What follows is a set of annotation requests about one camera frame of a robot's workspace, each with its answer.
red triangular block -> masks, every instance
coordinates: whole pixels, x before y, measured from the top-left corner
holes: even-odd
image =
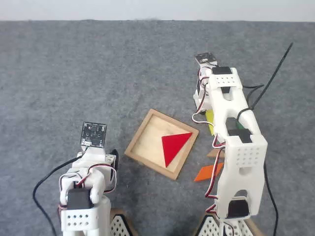
[[[182,149],[192,133],[175,134],[162,137],[165,166],[172,162],[176,154]]]

gray carpet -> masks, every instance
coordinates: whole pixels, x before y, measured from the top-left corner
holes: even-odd
[[[279,236],[314,235],[315,24],[266,22],[0,22],[0,235],[49,236],[32,189],[79,150],[82,122],[108,124],[106,150],[121,154],[109,195],[142,236],[189,236],[204,209],[212,164],[207,126],[190,120],[197,64],[212,51],[246,85],[266,83],[293,48],[255,109],[267,139],[267,165],[279,207]],[[177,181],[123,155],[150,108],[200,130]],[[58,171],[38,198],[60,232]],[[258,226],[272,234],[264,189]]]

hole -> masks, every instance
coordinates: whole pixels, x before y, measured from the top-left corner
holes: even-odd
[[[235,197],[247,197],[247,191],[245,189],[241,189],[236,192]]]
[[[239,173],[242,176],[246,176],[248,175],[250,172],[252,172],[252,168],[251,167],[240,167],[239,169]]]

wooden frame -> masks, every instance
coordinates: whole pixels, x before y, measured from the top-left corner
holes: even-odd
[[[166,168],[161,164],[162,136],[191,132],[192,135]],[[128,145],[125,155],[176,180],[199,131],[178,120],[150,109]]]

black cable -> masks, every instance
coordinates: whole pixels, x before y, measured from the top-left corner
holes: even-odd
[[[276,76],[278,70],[280,69],[280,67],[281,67],[281,65],[282,65],[282,63],[283,63],[283,61],[284,61],[284,59],[286,58],[287,54],[289,53],[289,51],[290,51],[292,45],[293,45],[293,42],[290,43],[290,45],[289,45],[289,47],[287,48],[285,54],[284,54],[283,57],[281,58],[281,60],[280,60],[280,62],[279,62],[279,64],[278,64],[278,66],[277,66],[275,72],[273,73],[273,75],[272,75],[271,78],[269,79],[269,81],[268,81],[266,87],[265,87],[264,90],[260,93],[260,95],[258,96],[258,98],[253,102],[253,104],[252,104],[251,106],[249,106],[248,108],[245,108],[245,109],[241,110],[241,111],[238,113],[237,118],[236,118],[237,121],[239,120],[241,114],[242,114],[244,111],[254,110],[254,108],[255,108],[257,102],[261,99],[261,97],[264,95],[264,93],[266,92],[266,90],[267,90],[268,87],[270,86],[271,82],[272,82],[273,79],[275,78],[275,76]]]
[[[278,212],[278,209],[277,209],[277,205],[276,205],[275,199],[272,196],[272,193],[271,193],[271,190],[270,190],[269,181],[268,181],[268,175],[267,175],[266,160],[265,160],[265,163],[264,163],[264,175],[265,175],[265,182],[266,182],[266,186],[267,186],[267,189],[268,189],[268,193],[269,193],[270,199],[272,201],[272,204],[274,205],[274,209],[275,209],[275,212],[276,212],[276,221],[275,221],[275,227],[274,227],[274,233],[273,233],[273,236],[276,236],[276,234],[277,234],[277,227],[278,227],[278,220],[279,220],[279,212]]]
[[[245,108],[245,109],[242,109],[242,110],[238,113],[236,120],[238,121],[239,118],[240,118],[240,116],[241,116],[241,114],[242,114],[243,112],[245,112],[245,111],[248,111],[248,110],[251,110],[251,107],[247,107],[247,108]]]
[[[247,97],[246,97],[246,101],[247,101],[247,104],[249,103],[250,101],[250,97],[252,95],[253,92],[255,92],[257,89],[261,88],[261,87],[264,87],[264,85],[258,85],[256,87],[254,87],[248,94],[247,94]]]
[[[246,86],[246,85],[243,85],[243,88],[246,88],[246,89],[254,89],[256,87],[258,87],[260,85],[255,85],[255,86]]]
[[[252,104],[252,108],[253,108],[253,109],[254,109],[254,107],[256,106],[257,102],[258,102],[258,101],[261,99],[261,97],[264,95],[264,93],[266,92],[266,90],[269,88],[271,82],[273,81],[273,79],[275,78],[275,76],[276,76],[278,70],[280,69],[280,67],[281,67],[281,65],[282,65],[282,63],[283,63],[283,61],[284,61],[284,59],[286,58],[287,54],[289,53],[290,49],[292,48],[292,45],[293,45],[293,42],[290,43],[290,45],[289,45],[289,47],[287,48],[287,50],[286,50],[284,56],[281,58],[281,61],[279,62],[278,66],[277,66],[277,68],[276,68],[276,70],[275,70],[275,72],[273,73],[273,75],[271,76],[270,80],[268,81],[266,87],[265,87],[264,90],[260,93],[260,95],[258,96],[258,98],[256,99],[256,101],[253,102],[253,104]]]
[[[57,236],[56,229],[55,229],[55,227],[54,227],[54,224],[53,224],[51,218],[49,217],[49,215],[47,214],[47,212],[44,210],[44,208],[41,206],[41,204],[38,202],[38,200],[37,200],[37,198],[36,198],[36,191],[37,191],[38,187],[39,187],[46,179],[48,179],[54,172],[56,172],[57,170],[61,169],[61,168],[64,167],[64,166],[66,166],[66,165],[68,165],[68,164],[70,164],[70,163],[72,163],[72,162],[75,162],[76,160],[80,159],[80,158],[84,155],[84,153],[86,152],[87,149],[88,149],[88,148],[85,149],[85,151],[82,153],[81,156],[76,157],[76,158],[72,158],[71,160],[69,160],[69,161],[67,161],[67,162],[65,162],[65,163],[63,163],[63,164],[57,166],[55,169],[53,169],[48,175],[46,175],[44,178],[42,178],[42,179],[37,183],[37,185],[35,186],[35,188],[34,188],[34,190],[33,190],[33,200],[34,200],[36,206],[41,210],[41,212],[44,214],[44,216],[45,216],[46,219],[48,220],[48,222],[49,222],[49,224],[50,224],[50,227],[51,227],[51,230],[52,230],[54,236]]]

